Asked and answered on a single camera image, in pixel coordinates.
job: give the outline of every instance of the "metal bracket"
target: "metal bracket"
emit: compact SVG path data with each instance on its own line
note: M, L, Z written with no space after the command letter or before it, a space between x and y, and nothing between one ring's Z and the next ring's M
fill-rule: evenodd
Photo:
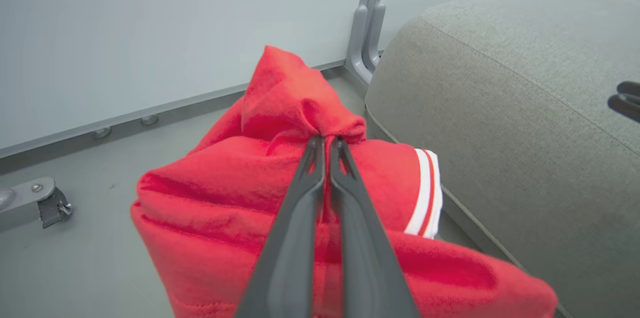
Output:
M50 177L41 177L12 188L0 188L0 231L37 218L43 228L69 220L73 213L71 204L55 183Z
M359 0L353 17L345 66L367 85L380 58L377 46L385 10L380 0Z

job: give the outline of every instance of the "gray ottoman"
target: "gray ottoman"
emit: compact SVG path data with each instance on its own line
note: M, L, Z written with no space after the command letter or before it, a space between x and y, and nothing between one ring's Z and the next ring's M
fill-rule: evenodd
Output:
M370 135L439 156L445 212L546 280L566 316L640 315L640 1L461 0L407 23L366 95Z

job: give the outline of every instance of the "red sweatshirt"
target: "red sweatshirt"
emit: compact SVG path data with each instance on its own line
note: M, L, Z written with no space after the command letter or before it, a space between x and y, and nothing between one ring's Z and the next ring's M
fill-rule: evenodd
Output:
M138 183L131 217L174 314L233 316L307 141L322 135L329 152L341 135L423 316L553 316L557 298L545 282L430 239L442 207L434 153L366 140L365 131L320 72L266 47L244 97L198 146ZM313 311L341 316L340 231L328 183L316 228Z

